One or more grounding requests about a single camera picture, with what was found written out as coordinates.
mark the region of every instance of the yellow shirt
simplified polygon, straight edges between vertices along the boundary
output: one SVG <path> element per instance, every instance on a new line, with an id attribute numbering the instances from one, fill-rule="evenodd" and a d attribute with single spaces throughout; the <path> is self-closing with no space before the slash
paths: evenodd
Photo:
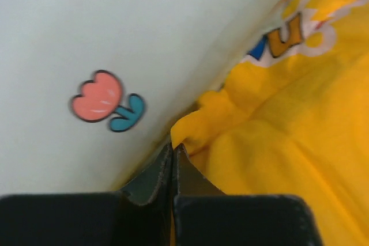
<path id="1" fill-rule="evenodd" d="M 228 194 L 296 194 L 327 246 L 369 245 L 369 0 L 288 0 L 171 130 Z"/>

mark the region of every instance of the yellow fabric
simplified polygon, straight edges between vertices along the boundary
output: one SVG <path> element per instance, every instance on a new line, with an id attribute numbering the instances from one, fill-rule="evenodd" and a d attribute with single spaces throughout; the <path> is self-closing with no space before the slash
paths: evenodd
<path id="1" fill-rule="evenodd" d="M 172 143 L 228 194 L 301 196 L 326 245 L 369 245 L 369 1 L 288 1 L 287 33 L 202 95 Z"/>

